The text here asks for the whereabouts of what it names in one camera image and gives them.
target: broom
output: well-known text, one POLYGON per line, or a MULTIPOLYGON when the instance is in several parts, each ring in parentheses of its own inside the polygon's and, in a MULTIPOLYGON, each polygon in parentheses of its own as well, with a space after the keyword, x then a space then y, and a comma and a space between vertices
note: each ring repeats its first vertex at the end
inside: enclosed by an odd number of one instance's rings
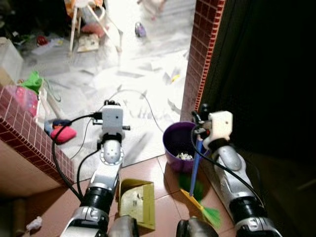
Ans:
POLYGON ((214 228, 219 229, 221 227, 220 213, 218 210, 202 206, 193 196, 191 197, 187 191, 183 189, 180 190, 202 212, 204 218, 206 218, 214 228))

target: purple bucket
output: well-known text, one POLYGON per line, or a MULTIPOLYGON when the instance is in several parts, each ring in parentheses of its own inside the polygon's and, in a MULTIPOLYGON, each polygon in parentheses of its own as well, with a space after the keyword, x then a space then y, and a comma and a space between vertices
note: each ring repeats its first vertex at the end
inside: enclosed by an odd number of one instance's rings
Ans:
POLYGON ((183 152, 194 157, 195 151, 191 144, 191 130, 194 126, 193 122, 177 122, 163 133, 162 141, 167 161, 176 172, 192 172, 194 160, 181 160, 176 156, 183 152))

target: debris in bucket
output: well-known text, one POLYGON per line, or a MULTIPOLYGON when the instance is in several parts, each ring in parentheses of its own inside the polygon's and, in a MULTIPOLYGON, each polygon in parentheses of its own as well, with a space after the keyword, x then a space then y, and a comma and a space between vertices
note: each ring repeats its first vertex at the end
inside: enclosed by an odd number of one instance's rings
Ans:
POLYGON ((179 153, 177 155, 177 158, 180 158, 181 160, 193 160, 192 155, 190 155, 188 153, 183 153, 183 152, 179 153))

